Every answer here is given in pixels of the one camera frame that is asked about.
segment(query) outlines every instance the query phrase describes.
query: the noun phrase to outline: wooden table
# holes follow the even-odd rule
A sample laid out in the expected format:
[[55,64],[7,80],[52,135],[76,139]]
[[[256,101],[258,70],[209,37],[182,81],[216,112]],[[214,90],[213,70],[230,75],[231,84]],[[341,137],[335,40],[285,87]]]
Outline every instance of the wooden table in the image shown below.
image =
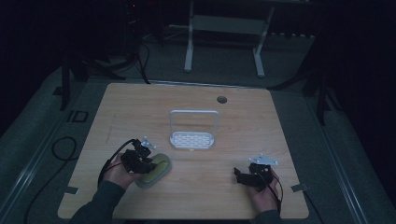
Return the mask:
[[[217,101],[227,98],[226,104]],[[173,148],[169,113],[173,109],[211,109],[220,113],[212,148]],[[195,120],[196,127],[206,126]],[[144,136],[164,153],[172,170],[150,189],[128,188],[114,218],[248,219],[257,215],[246,187],[236,184],[233,168],[248,172],[249,157],[264,153],[279,162],[274,170],[284,189],[282,218],[305,218],[308,210],[288,145],[267,90],[203,86],[110,84],[71,177],[59,216],[70,218],[96,192],[97,176],[127,140]]]

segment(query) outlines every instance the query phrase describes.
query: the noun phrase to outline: hand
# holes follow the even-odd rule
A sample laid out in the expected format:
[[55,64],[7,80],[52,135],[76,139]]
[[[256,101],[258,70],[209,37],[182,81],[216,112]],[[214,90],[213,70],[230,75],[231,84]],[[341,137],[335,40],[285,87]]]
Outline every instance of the hand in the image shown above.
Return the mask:
[[251,201],[253,201],[256,209],[261,213],[270,210],[277,210],[277,189],[276,184],[279,177],[277,177],[276,173],[273,169],[271,169],[272,175],[274,176],[274,180],[271,182],[270,187],[274,190],[274,193],[267,187],[264,190],[258,192],[253,187],[247,187],[247,191]]
[[103,177],[104,180],[113,182],[115,184],[120,185],[123,189],[128,189],[128,187],[134,183],[136,179],[142,177],[142,174],[128,173],[125,170],[125,167],[121,161],[121,155],[123,153],[119,153],[116,159],[108,165],[110,168],[105,172]]

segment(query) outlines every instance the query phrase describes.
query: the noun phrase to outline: metal stand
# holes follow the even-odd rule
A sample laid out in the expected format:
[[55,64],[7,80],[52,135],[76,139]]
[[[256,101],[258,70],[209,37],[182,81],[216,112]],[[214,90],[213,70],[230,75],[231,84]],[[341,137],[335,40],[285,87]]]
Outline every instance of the metal stand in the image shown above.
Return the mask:
[[184,63],[184,71],[190,72],[192,68],[192,32],[194,30],[206,30],[215,32],[237,33],[247,35],[260,35],[260,42],[256,48],[253,49],[254,62],[256,64],[257,76],[264,77],[264,69],[262,68],[262,45],[271,19],[274,15],[274,7],[270,7],[267,19],[265,21],[237,19],[237,18],[224,18],[213,17],[205,15],[194,15],[194,1],[190,1],[190,19],[189,19],[189,43],[187,46],[186,62]]
[[[176,113],[214,114],[216,115],[212,133],[174,132],[174,115]],[[219,112],[216,110],[172,110],[170,113],[171,137],[170,141],[175,148],[209,149],[215,142],[216,127],[219,123]]]

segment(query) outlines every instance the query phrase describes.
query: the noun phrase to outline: sponge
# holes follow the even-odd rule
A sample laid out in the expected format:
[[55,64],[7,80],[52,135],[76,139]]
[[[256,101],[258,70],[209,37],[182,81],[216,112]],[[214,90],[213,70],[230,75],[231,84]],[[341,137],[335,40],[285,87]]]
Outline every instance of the sponge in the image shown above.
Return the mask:
[[168,156],[159,153],[152,158],[152,163],[157,164],[157,166],[149,172],[143,175],[140,179],[136,180],[135,183],[138,187],[142,189],[151,188],[155,183],[157,183],[161,178],[163,178],[172,168],[172,162]]

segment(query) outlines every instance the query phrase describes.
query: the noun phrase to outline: floor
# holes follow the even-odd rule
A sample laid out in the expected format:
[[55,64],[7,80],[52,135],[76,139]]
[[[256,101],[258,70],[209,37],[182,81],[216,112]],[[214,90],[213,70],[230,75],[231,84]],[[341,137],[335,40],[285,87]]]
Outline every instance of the floor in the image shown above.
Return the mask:
[[[258,78],[251,36],[235,36],[237,40],[245,38],[240,44],[211,33],[196,34],[192,71],[185,73],[186,30],[177,27],[165,34],[163,47],[148,35],[144,38],[147,48],[141,48],[142,59],[148,58],[146,73],[153,84],[182,82],[265,89],[294,76],[314,41],[314,38],[269,35],[262,52],[266,75]],[[116,73],[127,77],[124,82],[143,82],[135,64]],[[60,70],[57,70],[32,97],[0,140],[0,172],[5,180],[0,194],[1,223],[67,223],[57,216],[57,209],[76,161],[59,161],[51,149],[67,158],[75,147],[73,156],[78,155],[106,85],[111,82],[114,80],[94,71],[87,83],[72,79],[71,102],[65,111],[60,111],[61,98],[52,95],[61,85]],[[306,192],[313,202],[307,202],[308,218],[284,222],[319,223],[315,206],[325,223],[394,223],[395,209],[376,179],[346,115],[328,101],[326,125],[320,125],[315,115],[317,97],[303,97],[303,85],[301,81],[284,90],[271,91],[297,174],[301,183],[308,186]],[[85,122],[67,122],[72,111],[85,111],[89,116]],[[56,144],[66,136],[76,139],[77,144],[74,146],[68,140]],[[202,220],[189,222],[203,223]],[[248,223],[247,220],[235,222]],[[114,220],[114,223],[123,223],[123,220]],[[187,223],[187,220],[160,223]]]

